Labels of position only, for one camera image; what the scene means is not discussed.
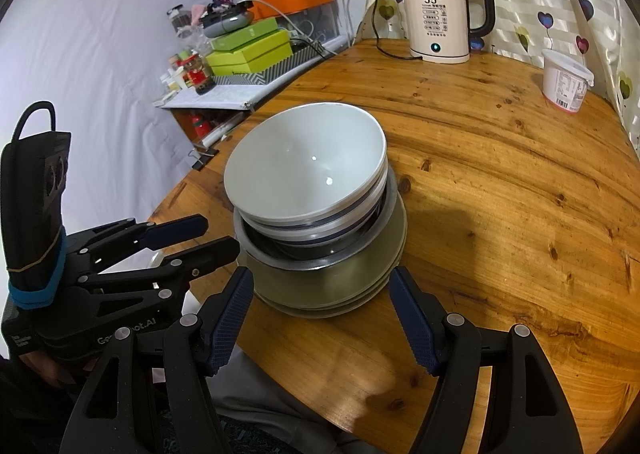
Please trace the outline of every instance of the wood grain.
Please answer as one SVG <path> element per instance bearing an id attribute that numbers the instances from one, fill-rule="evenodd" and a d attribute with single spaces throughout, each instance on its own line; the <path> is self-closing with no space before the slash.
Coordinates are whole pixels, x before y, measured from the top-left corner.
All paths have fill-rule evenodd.
<path id="1" fill-rule="evenodd" d="M 406 41 L 385 41 L 406 52 Z M 577 114 L 542 95 L 542 71 L 490 53 L 435 65 L 357 44 L 293 82 L 220 144 L 158 207 L 157 222 L 200 212 L 206 240 L 233 234 L 223 171 L 269 116 L 319 100 L 361 106 L 382 125 L 418 284 L 478 326 L 535 333 L 587 454 L 640 387 L 640 164 L 606 101 Z M 232 268 L 193 283 L 218 292 Z M 310 321 L 252 303 L 239 344 L 313 410 L 388 453 L 409 451 L 434 379 L 418 367 L 387 291 L 347 315 Z M 490 368 L 482 368 L 465 453 L 476 452 Z"/>

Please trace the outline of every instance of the screw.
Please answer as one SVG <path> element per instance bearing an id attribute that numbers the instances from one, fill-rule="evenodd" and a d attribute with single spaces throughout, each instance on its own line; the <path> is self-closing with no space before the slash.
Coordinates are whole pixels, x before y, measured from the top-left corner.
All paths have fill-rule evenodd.
<path id="1" fill-rule="evenodd" d="M 530 329 L 527 328 L 524 324 L 516 324 L 513 330 L 516 332 L 516 335 L 521 337 L 528 337 L 531 333 Z"/>
<path id="2" fill-rule="evenodd" d="M 118 340 L 124 340 L 129 335 L 131 335 L 131 330 L 127 327 L 118 328 L 116 329 L 116 332 L 113 334 L 113 336 L 116 337 Z"/>
<path id="3" fill-rule="evenodd" d="M 449 313 L 447 322 L 452 326 L 462 326 L 465 323 L 465 318 L 460 313 Z"/>
<path id="4" fill-rule="evenodd" d="M 193 313 L 187 313 L 187 315 L 183 315 L 180 317 L 180 324 L 185 328 L 189 326 L 193 326 L 198 321 L 198 316 Z"/>

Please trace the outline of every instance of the blue rubber band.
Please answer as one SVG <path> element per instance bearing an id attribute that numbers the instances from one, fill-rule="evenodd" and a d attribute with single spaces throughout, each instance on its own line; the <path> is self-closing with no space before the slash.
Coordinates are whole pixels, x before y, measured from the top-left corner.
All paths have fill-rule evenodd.
<path id="1" fill-rule="evenodd" d="M 9 282 L 9 294 L 14 304 L 21 309 L 38 309 L 50 306 L 56 296 L 62 273 L 65 271 L 66 259 L 66 233 L 65 227 L 60 230 L 60 246 L 58 247 L 58 260 L 56 266 L 51 273 L 49 282 L 46 287 L 38 291 L 18 290 L 11 282 Z"/>

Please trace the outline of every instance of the lime green box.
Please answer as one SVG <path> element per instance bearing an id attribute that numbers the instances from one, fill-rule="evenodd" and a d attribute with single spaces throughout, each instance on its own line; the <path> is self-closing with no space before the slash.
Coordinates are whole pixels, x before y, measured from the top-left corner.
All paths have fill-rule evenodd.
<path id="1" fill-rule="evenodd" d="M 242 44 L 247 44 L 252 40 L 267 35 L 278 29 L 278 23 L 274 17 L 265 20 L 259 20 L 254 24 L 245 26 L 244 28 L 227 33 L 221 37 L 216 37 L 211 41 L 211 46 L 216 51 L 231 51 Z"/>
<path id="2" fill-rule="evenodd" d="M 259 56 L 289 42 L 287 31 L 275 31 L 260 39 L 252 40 L 233 51 L 215 51 L 207 55 L 210 66 L 233 66 L 236 64 L 248 64 Z"/>
<path id="3" fill-rule="evenodd" d="M 290 57 L 291 55 L 293 55 L 293 52 L 291 50 L 291 44 L 289 44 L 289 40 L 287 38 L 287 41 L 284 44 L 281 44 L 267 53 L 263 53 L 258 58 L 252 59 L 249 62 L 220 66 L 212 65 L 211 69 L 217 76 L 259 73 L 260 71 L 264 71 L 274 64 L 277 64 L 281 60 Z"/>

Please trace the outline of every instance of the gray pants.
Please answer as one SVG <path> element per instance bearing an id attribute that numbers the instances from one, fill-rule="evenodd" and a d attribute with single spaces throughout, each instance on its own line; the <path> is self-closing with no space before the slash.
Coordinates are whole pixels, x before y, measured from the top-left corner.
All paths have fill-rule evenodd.
<path id="1" fill-rule="evenodd" d="M 219 414 L 254 424 L 302 454 L 383 454 L 297 401 L 238 346 L 207 383 Z"/>

